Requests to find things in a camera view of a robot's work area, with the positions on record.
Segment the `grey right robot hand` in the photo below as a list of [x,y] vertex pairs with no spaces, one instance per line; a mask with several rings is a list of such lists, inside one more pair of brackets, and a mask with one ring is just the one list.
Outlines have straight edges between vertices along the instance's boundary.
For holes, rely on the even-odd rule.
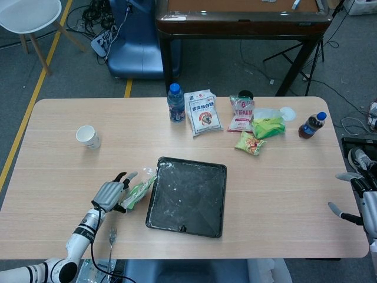
[[331,211],[338,217],[363,226],[368,235],[376,240],[376,179],[371,173],[364,174],[345,172],[338,173],[335,177],[349,182],[355,189],[361,201],[361,215],[356,216],[341,211],[333,202],[328,202]]

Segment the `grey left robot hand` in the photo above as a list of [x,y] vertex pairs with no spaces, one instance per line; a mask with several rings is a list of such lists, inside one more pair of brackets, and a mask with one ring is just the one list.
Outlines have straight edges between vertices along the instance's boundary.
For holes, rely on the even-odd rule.
[[127,209],[123,207],[122,202],[130,195],[129,184],[131,180],[138,175],[138,172],[132,172],[121,181],[126,172],[119,173],[114,180],[105,182],[91,201],[95,208],[101,208],[105,213],[112,210],[126,213]]

